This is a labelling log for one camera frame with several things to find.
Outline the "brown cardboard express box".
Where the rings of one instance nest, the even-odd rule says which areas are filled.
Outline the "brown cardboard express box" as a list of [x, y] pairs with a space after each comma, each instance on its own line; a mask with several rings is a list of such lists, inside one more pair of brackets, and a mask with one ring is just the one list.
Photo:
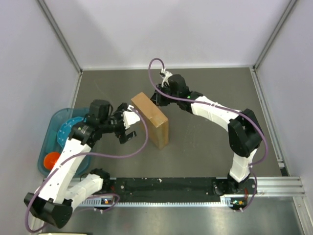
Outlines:
[[150, 141], [163, 149], [169, 143], [169, 120], [145, 93], [135, 95], [131, 102], [146, 122]]

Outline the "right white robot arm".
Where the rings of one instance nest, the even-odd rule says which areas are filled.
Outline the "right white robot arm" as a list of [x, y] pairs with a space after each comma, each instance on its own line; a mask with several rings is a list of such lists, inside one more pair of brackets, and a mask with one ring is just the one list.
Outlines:
[[256, 127], [259, 123], [254, 112], [227, 111], [219, 103], [215, 103], [199, 92], [190, 91], [184, 78], [168, 71], [160, 72], [162, 82], [156, 85], [151, 101], [157, 106], [176, 103], [180, 109], [193, 115], [205, 118], [228, 133], [229, 145], [234, 152], [232, 167], [227, 175], [227, 182], [217, 185], [216, 193], [241, 193], [246, 188], [250, 175], [249, 165], [262, 141], [261, 131]]

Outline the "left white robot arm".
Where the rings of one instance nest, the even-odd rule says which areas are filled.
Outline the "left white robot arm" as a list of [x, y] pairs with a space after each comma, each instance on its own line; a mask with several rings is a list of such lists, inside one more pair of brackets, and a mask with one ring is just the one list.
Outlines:
[[93, 169], [82, 181], [70, 186], [77, 169], [104, 134], [114, 133], [121, 144], [136, 136], [126, 131], [142, 117], [128, 103], [116, 110], [106, 100], [94, 100], [83, 120], [74, 124], [67, 136], [64, 148], [52, 171], [34, 193], [24, 198], [27, 214], [57, 228], [64, 227], [75, 209], [87, 199], [109, 195], [114, 202], [110, 174], [102, 169]]

